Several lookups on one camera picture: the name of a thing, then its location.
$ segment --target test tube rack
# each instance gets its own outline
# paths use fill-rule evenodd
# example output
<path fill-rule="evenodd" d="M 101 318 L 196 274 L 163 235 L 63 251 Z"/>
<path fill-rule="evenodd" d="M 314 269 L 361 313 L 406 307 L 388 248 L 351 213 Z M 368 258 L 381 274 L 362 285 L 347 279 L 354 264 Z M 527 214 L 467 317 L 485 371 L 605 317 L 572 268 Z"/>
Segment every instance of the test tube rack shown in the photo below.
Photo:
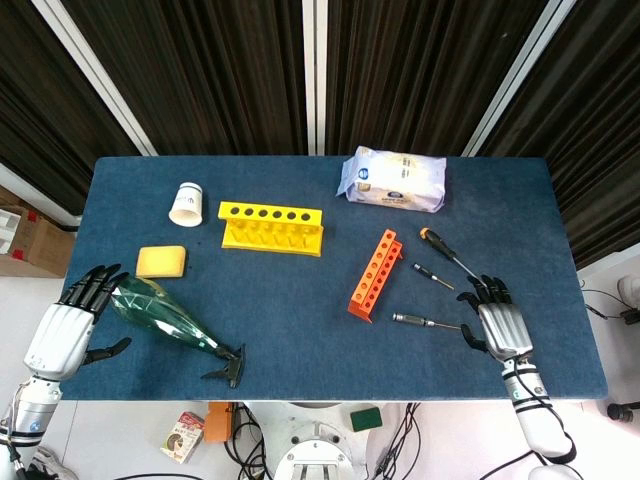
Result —
<path fill-rule="evenodd" d="M 218 218 L 227 222 L 222 248 L 321 255 L 322 210 L 220 202 Z"/>
<path fill-rule="evenodd" d="M 369 323 L 372 323 L 369 316 L 389 278 L 391 269 L 396 260 L 402 258 L 402 243 L 395 238 L 396 232 L 385 230 L 349 301 L 347 310 Z"/>

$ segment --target robotic arm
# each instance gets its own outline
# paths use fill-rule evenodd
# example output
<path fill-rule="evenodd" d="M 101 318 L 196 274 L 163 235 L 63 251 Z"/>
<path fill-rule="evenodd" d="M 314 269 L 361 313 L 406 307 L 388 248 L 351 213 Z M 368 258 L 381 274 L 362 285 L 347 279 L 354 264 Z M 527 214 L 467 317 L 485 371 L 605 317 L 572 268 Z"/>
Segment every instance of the robotic arm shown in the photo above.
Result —
<path fill-rule="evenodd" d="M 127 277 L 120 265 L 95 267 L 45 312 L 24 358 L 31 377 L 20 384 L 0 420 L 0 480 L 26 478 L 28 467 L 62 398 L 60 382 L 83 365 L 111 358 L 131 343 L 87 350 L 113 290 Z"/>
<path fill-rule="evenodd" d="M 468 278 L 476 293 L 462 293 L 458 300 L 468 302 L 478 314 L 486 341 L 475 338 L 466 324 L 461 326 L 464 339 L 471 348 L 488 352 L 503 365 L 502 378 L 527 443 L 555 464 L 534 469 L 529 479 L 581 479 L 566 466 L 575 459 L 576 447 L 551 405 L 538 369 L 529 363 L 533 344 L 506 285 L 499 278 L 486 275 L 482 281 Z"/>

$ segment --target black curtain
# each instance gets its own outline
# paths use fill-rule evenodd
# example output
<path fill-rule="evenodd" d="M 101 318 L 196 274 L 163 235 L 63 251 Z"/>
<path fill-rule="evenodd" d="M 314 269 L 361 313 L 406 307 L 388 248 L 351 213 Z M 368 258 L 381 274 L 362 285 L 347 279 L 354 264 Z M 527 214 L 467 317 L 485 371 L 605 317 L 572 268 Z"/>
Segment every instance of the black curtain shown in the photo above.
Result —
<path fill-rule="evenodd" d="M 638 243 L 640 3 L 578 2 L 480 153 L 547 159 L 578 267 Z"/>
<path fill-rule="evenodd" d="M 96 159 L 137 150 L 31 2 L 0 1 L 0 41 L 0 162 L 79 215 Z"/>
<path fill-rule="evenodd" d="M 307 153 L 300 0 L 64 6 L 158 153 Z"/>
<path fill-rule="evenodd" d="M 546 1 L 329 2 L 329 154 L 460 154 Z"/>

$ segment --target small box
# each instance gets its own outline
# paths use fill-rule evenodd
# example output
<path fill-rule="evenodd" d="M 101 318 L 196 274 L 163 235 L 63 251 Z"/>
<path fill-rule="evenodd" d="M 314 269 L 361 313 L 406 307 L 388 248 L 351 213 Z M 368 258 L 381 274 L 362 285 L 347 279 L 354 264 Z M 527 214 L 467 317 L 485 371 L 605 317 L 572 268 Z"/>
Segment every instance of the small box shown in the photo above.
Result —
<path fill-rule="evenodd" d="M 172 278 L 181 277 L 187 250 L 179 245 L 164 247 L 142 247 L 138 253 L 136 277 Z"/>
<path fill-rule="evenodd" d="M 191 412 L 182 412 L 160 448 L 178 463 L 186 462 L 202 439 L 204 420 Z"/>
<path fill-rule="evenodd" d="M 11 227 L 14 231 L 8 248 L 3 247 L 7 252 L 0 255 L 0 276 L 63 278 L 71 260 L 74 235 L 28 208 L 10 205 L 0 209 L 20 217 L 17 227 Z"/>

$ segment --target yellow sponge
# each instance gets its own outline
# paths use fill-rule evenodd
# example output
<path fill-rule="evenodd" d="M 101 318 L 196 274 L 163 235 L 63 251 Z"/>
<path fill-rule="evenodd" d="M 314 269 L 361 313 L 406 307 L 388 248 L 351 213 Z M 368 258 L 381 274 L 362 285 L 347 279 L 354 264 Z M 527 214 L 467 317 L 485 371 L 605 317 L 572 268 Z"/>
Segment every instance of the yellow sponge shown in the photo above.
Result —
<path fill-rule="evenodd" d="M 138 254 L 136 277 L 181 277 L 187 250 L 179 245 L 142 247 Z"/>

